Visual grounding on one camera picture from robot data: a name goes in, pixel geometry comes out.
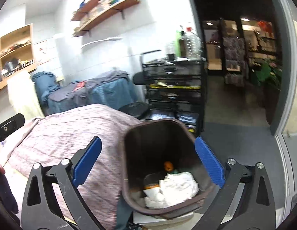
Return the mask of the white paper bag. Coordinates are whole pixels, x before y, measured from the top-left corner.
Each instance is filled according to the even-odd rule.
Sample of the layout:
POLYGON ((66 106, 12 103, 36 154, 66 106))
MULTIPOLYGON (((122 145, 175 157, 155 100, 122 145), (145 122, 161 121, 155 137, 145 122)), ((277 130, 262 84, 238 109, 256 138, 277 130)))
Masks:
POLYGON ((167 174, 159 181, 159 187, 168 207, 192 199, 199 192, 199 185, 190 172, 167 174))

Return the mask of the orange peel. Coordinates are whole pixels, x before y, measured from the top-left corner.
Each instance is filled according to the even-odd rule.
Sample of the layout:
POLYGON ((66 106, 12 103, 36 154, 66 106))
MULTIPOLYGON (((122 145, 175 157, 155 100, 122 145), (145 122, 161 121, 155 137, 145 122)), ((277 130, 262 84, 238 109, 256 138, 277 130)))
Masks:
POLYGON ((164 163, 164 169, 166 172, 173 172, 174 171, 174 167, 173 167, 173 164, 169 161, 166 161, 164 163))

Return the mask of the dark brown trash bin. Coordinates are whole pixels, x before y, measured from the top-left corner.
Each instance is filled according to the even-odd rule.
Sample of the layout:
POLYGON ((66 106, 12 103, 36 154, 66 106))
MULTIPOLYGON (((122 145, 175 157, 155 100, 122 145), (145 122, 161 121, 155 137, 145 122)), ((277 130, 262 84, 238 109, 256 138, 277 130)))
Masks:
POLYGON ((144 122, 129 128, 119 142, 122 196, 136 212, 150 217, 173 219, 204 206, 215 188, 195 151, 195 137, 175 119, 144 122), (151 174, 165 178, 165 163, 180 172, 190 172, 199 185, 191 199, 163 209, 152 209, 142 201, 145 178, 151 174))

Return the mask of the pink striped bed cover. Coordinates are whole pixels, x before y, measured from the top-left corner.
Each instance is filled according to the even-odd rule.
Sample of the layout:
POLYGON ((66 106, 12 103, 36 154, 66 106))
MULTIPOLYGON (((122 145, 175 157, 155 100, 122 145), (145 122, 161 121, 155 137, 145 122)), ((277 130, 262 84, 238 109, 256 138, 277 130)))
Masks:
POLYGON ((34 163, 57 165, 99 137, 101 154, 78 190, 99 222, 114 229, 121 191, 119 142, 137 124, 138 119, 102 104, 33 118, 0 143, 0 164, 28 177, 34 163))

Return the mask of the wooden bookcase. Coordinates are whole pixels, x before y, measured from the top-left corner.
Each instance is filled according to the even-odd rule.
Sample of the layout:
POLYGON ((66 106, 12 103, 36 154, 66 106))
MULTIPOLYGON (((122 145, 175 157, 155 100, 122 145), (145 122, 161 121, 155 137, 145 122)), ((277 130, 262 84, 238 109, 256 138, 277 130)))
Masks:
POLYGON ((33 24, 30 23, 0 37, 0 91, 19 71, 36 70, 32 34, 33 24))

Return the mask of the white crumpled tissue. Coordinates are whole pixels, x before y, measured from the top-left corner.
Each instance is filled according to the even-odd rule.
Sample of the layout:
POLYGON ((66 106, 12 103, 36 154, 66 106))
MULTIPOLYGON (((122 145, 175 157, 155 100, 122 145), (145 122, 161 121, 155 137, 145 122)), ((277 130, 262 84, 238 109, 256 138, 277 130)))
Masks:
POLYGON ((162 209, 168 207, 168 204, 163 193, 160 190, 160 187, 149 188, 144 190, 143 192, 146 195, 144 201, 148 208, 162 209))

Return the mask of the blue grey laundry pile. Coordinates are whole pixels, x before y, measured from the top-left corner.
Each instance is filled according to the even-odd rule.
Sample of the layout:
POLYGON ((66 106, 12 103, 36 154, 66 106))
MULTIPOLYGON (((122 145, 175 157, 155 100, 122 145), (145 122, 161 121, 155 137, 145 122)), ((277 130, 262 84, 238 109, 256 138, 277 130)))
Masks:
POLYGON ((59 85, 51 72, 38 72, 32 76, 32 81, 45 115, 91 104, 103 104, 118 110, 138 100, 135 85, 125 71, 108 71, 66 86, 59 85))

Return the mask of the potted green plant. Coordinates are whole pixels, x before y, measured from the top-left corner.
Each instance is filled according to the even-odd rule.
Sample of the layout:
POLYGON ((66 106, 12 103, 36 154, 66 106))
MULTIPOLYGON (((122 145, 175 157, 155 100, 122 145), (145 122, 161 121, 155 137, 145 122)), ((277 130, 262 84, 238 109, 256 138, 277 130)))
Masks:
POLYGON ((281 90, 283 70, 282 67, 278 65, 277 61, 272 59, 260 59, 257 64, 259 68, 255 71, 255 74, 258 84, 281 90))

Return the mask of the black round stool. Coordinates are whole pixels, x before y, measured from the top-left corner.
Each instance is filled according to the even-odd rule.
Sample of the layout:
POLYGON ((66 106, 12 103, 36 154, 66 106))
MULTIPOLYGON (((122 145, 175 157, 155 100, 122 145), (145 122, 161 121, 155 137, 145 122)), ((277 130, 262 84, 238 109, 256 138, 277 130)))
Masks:
POLYGON ((144 119, 149 112, 149 105, 145 102, 133 102, 121 107, 118 111, 133 116, 139 120, 144 119))

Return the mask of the black mesh drawer cart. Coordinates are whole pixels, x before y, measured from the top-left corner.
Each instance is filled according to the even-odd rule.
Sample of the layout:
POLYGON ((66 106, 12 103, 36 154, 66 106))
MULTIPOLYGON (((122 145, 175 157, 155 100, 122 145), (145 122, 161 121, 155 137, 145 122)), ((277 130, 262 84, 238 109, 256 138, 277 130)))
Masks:
POLYGON ((204 130, 207 101, 207 62, 202 58, 167 57, 146 60, 160 50, 140 54, 145 99, 149 105, 147 121, 177 119, 198 136, 204 130))

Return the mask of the black office chair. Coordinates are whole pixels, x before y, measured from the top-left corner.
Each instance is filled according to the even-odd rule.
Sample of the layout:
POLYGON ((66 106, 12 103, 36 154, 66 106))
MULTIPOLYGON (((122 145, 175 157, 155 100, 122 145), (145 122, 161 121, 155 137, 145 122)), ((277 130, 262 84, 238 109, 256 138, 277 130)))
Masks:
POLYGON ((144 72, 137 72, 133 75, 132 82, 135 85, 146 85, 144 72))

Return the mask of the small black jar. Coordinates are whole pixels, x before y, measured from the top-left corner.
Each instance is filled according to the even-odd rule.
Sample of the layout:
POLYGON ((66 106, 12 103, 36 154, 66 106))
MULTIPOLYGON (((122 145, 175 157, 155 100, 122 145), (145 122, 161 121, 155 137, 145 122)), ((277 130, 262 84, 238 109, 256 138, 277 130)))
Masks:
POLYGON ((168 60, 173 61, 176 59, 176 56, 174 53, 169 53, 169 54, 167 54, 167 58, 168 58, 168 60))

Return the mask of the clear plastic bottle red cap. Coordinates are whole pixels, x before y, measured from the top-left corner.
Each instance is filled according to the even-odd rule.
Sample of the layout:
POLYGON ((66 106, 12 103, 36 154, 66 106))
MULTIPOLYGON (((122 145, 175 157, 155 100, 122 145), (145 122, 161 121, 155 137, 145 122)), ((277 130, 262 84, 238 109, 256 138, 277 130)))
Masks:
POLYGON ((185 32, 186 57, 190 60, 197 60, 201 57, 201 42, 198 35, 191 27, 186 28, 185 32))

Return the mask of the green bottle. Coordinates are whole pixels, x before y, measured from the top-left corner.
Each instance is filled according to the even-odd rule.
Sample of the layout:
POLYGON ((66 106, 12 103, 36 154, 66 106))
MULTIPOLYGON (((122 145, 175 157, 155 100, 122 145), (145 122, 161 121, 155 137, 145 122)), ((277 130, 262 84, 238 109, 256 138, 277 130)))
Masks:
POLYGON ((180 30, 177 32, 176 35, 176 56, 180 58, 185 58, 186 57, 186 49, 185 49, 185 37, 184 37, 184 31, 180 30))

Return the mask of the wooden wall shelf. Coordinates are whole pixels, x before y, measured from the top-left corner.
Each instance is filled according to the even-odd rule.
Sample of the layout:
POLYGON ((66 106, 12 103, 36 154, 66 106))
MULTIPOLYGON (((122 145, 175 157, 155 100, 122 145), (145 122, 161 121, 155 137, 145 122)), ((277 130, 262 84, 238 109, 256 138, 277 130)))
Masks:
POLYGON ((89 33, 95 26, 101 24, 117 13, 125 18, 124 10, 137 5, 141 0, 84 0, 73 12, 71 21, 79 21, 73 31, 73 37, 81 37, 89 33))

